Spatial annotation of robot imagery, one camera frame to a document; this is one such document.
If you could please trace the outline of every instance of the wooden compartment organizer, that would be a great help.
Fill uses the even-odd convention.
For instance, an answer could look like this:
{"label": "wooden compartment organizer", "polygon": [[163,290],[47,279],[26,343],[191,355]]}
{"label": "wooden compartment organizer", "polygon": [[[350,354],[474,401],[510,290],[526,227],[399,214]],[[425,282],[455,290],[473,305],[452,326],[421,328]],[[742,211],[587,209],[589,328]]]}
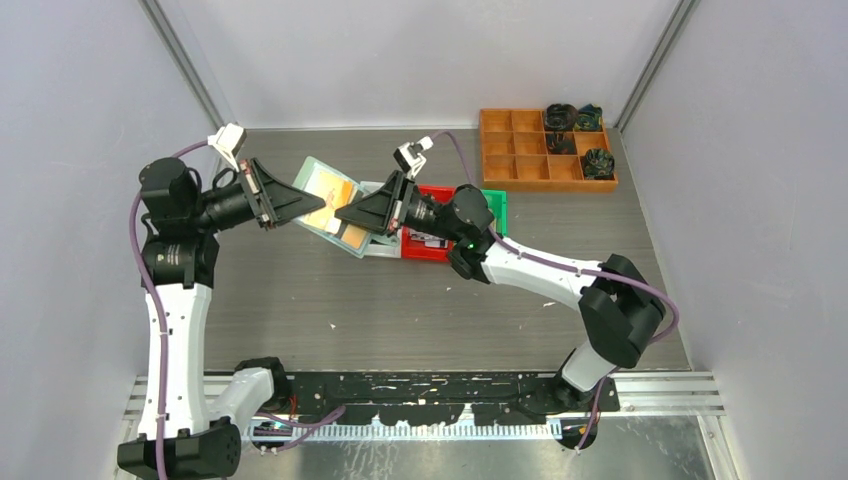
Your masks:
{"label": "wooden compartment organizer", "polygon": [[612,192],[612,180],[586,180],[580,158],[592,148],[609,150],[606,128],[566,132],[577,155],[553,155],[545,144],[543,110],[480,111],[483,188],[513,192]]}

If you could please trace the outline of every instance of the gray table surface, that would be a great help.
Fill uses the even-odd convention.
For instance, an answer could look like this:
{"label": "gray table surface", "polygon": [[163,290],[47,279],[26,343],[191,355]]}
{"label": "gray table surface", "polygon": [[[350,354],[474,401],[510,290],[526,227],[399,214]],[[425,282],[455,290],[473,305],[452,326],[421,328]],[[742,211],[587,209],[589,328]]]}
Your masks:
{"label": "gray table surface", "polygon": [[[253,131],[243,152],[291,182],[308,155],[357,180],[384,181],[415,130]],[[456,132],[479,175],[475,130]],[[578,259],[629,257],[662,288],[620,137],[611,132],[620,185],[612,194],[510,193],[510,237]],[[465,183],[447,138],[427,155],[420,184]],[[465,281],[446,264],[357,259],[290,224],[243,225],[221,235],[205,366],[277,356],[288,370],[555,370],[586,334],[577,312],[507,286]],[[639,368],[687,368],[675,333]]]}

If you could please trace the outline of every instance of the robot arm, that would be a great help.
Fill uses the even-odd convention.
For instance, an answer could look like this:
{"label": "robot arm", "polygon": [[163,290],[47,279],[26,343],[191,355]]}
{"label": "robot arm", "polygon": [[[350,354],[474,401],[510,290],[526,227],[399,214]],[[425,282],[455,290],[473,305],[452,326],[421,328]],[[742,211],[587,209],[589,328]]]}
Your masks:
{"label": "robot arm", "polygon": [[118,447],[118,465],[143,479],[159,478],[156,450],[164,450],[173,479],[232,475],[250,419],[260,407],[278,409],[291,396],[277,358],[239,364],[212,405],[203,390],[204,330],[219,249],[215,234],[251,220],[269,230],[324,207],[323,199],[280,182],[256,159],[236,161],[244,137],[244,129],[230,124],[208,139],[231,167],[226,185],[219,185],[219,175],[201,191],[192,170],[172,157],[150,163],[139,174],[140,200],[148,210],[142,216],[148,235],[141,258],[153,286],[146,294],[148,387],[139,437]]}
{"label": "robot arm", "polygon": [[415,176],[425,163],[422,153],[433,142],[425,137],[394,154],[400,170],[381,189],[336,211],[336,217],[379,235],[402,226],[455,242],[448,253],[453,269],[465,279],[512,285],[577,310],[589,340],[562,365],[557,397],[567,408],[591,398],[591,390],[617,368],[633,368],[665,315],[658,298],[632,286],[581,275],[602,271],[645,283],[626,258],[606,262],[573,260],[524,247],[490,228],[494,216],[482,192],[467,184],[446,203],[424,196]]}

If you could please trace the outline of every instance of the green box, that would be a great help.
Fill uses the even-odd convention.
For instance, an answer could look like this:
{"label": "green box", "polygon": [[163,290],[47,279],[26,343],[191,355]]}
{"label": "green box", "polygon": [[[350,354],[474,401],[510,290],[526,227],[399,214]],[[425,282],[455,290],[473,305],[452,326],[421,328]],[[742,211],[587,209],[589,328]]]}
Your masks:
{"label": "green box", "polygon": [[506,207],[506,192],[503,190],[482,190],[483,196],[486,197],[486,202],[489,203],[489,210],[495,215],[495,231],[503,236],[507,236],[507,215]]}

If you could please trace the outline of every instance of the red box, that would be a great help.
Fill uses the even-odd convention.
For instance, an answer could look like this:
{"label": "red box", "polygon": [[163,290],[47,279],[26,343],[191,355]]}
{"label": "red box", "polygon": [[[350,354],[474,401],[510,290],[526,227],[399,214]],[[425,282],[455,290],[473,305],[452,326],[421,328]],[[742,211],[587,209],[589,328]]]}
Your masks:
{"label": "red box", "polygon": [[[424,195],[432,195],[436,201],[446,203],[453,197],[456,190],[453,187],[431,187],[419,185],[418,190]],[[400,237],[400,257],[414,258],[417,260],[433,260],[436,262],[448,262],[448,251],[453,247],[453,242],[448,242],[446,248],[427,247],[424,242],[410,238],[409,229],[403,227]]]}

